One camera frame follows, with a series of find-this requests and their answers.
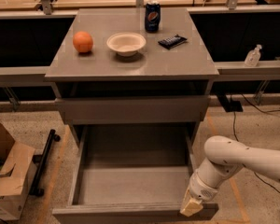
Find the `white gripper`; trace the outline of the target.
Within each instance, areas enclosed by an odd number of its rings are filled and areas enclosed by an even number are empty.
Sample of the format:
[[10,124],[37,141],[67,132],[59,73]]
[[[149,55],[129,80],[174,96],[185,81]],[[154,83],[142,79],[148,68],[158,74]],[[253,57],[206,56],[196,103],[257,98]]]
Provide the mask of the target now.
[[187,188],[180,213],[186,217],[191,217],[203,210],[202,201],[212,201],[218,193],[218,189],[211,188],[199,178],[197,172],[194,172],[189,179],[189,188]]

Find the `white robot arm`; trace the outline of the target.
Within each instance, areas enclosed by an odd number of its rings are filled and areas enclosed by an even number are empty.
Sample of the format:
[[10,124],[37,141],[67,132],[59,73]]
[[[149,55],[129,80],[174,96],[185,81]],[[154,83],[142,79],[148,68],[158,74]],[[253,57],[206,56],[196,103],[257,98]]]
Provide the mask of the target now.
[[248,147],[225,136],[212,136],[204,143],[205,158],[189,179],[180,213],[191,217],[212,201],[220,185],[242,168],[280,183],[280,150]]

